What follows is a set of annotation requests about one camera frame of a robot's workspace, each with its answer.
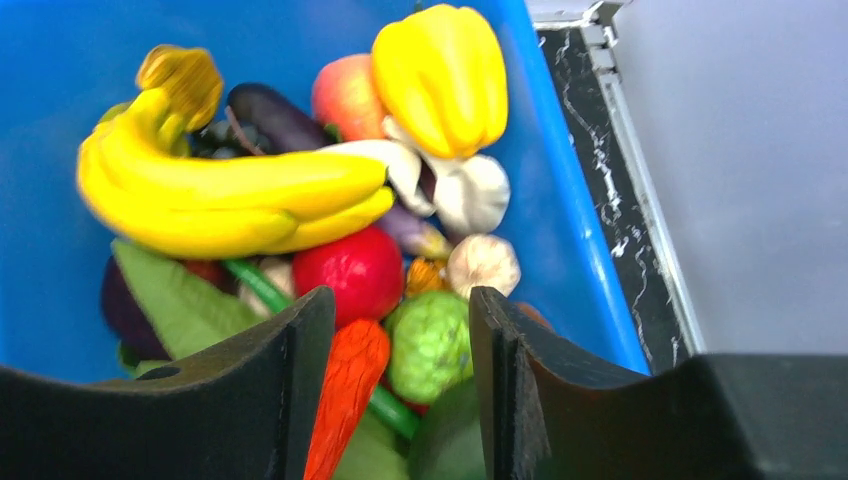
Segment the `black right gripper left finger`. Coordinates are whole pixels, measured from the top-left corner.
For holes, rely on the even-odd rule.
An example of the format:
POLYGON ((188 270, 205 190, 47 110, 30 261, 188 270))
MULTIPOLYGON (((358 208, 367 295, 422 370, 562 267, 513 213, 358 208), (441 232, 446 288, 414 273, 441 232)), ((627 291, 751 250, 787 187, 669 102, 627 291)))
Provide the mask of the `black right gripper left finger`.
POLYGON ((3 368, 5 479, 300 479, 334 332, 318 287, 275 317, 136 380, 3 368))

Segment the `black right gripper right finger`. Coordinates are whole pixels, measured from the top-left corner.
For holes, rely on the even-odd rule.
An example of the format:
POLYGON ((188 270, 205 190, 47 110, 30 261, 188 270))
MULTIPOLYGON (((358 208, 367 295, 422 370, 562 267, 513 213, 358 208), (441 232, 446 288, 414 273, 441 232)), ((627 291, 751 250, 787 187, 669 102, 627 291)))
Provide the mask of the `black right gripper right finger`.
POLYGON ((702 354, 656 376, 470 299, 491 479, 843 479, 845 356, 702 354))

